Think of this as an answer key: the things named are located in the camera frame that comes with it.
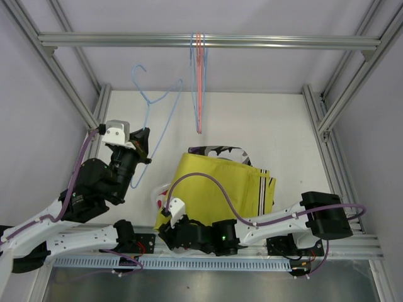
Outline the white plastic basket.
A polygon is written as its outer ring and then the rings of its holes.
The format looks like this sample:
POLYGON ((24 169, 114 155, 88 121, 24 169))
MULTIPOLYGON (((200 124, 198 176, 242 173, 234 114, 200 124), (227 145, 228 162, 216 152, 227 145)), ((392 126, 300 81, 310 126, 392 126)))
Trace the white plastic basket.
MULTIPOLYGON (((165 203, 165 197, 168 189, 170 188, 170 183, 163 184, 162 186, 158 186, 152 190, 150 194, 151 201, 155 202, 157 209, 161 209, 165 203)), ((171 257, 175 258, 183 258, 189 257, 190 255, 195 253, 195 250, 185 249, 185 248, 174 248, 173 250, 169 249, 166 245, 164 251, 167 252, 171 257)))

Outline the purple grey camouflage trousers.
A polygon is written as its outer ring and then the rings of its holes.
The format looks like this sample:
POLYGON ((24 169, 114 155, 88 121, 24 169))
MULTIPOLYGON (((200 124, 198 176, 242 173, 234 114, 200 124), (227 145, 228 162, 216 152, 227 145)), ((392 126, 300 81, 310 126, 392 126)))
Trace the purple grey camouflage trousers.
POLYGON ((230 160, 251 167, 253 166, 248 153, 240 147, 220 145, 197 146, 189 147, 188 153, 202 155, 206 157, 213 157, 216 159, 230 160))

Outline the light blue wire hanger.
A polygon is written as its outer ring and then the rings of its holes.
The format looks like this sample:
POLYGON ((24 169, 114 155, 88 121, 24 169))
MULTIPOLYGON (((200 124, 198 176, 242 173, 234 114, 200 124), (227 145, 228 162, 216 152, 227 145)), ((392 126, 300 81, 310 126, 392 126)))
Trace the light blue wire hanger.
POLYGON ((196 55, 193 46, 193 33, 190 36, 190 87, 191 87, 191 98, 193 102, 193 109, 195 114, 195 127, 196 132, 199 133, 199 120, 198 120, 198 97, 196 93, 196 55))

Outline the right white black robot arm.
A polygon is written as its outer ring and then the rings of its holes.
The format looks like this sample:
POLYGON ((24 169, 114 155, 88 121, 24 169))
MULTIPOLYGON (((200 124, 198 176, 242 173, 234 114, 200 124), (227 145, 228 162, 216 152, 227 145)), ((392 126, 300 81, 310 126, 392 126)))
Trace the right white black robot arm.
POLYGON ((157 231, 169 250, 199 250, 218 257, 235 255, 260 240, 289 235, 287 249, 298 255, 318 240, 352 236, 344 208, 339 196, 311 191, 302 194, 301 202, 281 211, 204 225, 189 219, 184 202, 174 198, 169 220, 157 231))

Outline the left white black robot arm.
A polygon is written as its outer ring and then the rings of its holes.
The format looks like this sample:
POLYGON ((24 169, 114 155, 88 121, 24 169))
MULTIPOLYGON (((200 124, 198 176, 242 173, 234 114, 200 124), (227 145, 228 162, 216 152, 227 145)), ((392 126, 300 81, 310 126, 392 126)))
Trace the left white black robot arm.
POLYGON ((135 233, 127 220, 88 232, 72 231, 125 202, 136 166, 149 164, 150 130, 132 133, 122 122, 101 124, 84 141, 68 188, 18 226, 1 227, 1 272, 35 271, 64 254, 100 250, 121 257, 154 251, 155 235, 135 233))

